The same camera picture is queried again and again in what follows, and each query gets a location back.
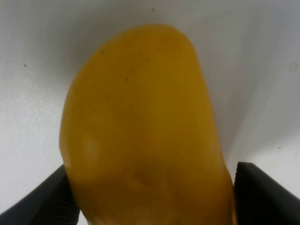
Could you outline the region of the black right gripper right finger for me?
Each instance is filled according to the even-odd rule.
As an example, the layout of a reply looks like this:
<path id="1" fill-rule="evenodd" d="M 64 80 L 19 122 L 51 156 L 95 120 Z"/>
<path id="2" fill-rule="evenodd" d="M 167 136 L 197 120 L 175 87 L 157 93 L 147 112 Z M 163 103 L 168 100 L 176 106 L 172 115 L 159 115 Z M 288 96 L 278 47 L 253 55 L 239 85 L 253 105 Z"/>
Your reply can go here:
<path id="1" fill-rule="evenodd" d="M 234 193 L 239 225 L 300 223 L 300 199 L 252 163 L 237 164 Z"/>

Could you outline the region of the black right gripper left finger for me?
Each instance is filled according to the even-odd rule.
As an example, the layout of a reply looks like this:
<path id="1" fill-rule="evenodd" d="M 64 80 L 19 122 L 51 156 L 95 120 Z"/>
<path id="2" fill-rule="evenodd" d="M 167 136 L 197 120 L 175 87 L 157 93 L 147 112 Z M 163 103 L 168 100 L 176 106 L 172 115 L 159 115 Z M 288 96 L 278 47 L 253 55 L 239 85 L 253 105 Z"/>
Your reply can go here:
<path id="1" fill-rule="evenodd" d="M 2 225 L 76 225 L 80 209 L 73 197 L 64 166 L 37 188 L 1 213 Z"/>

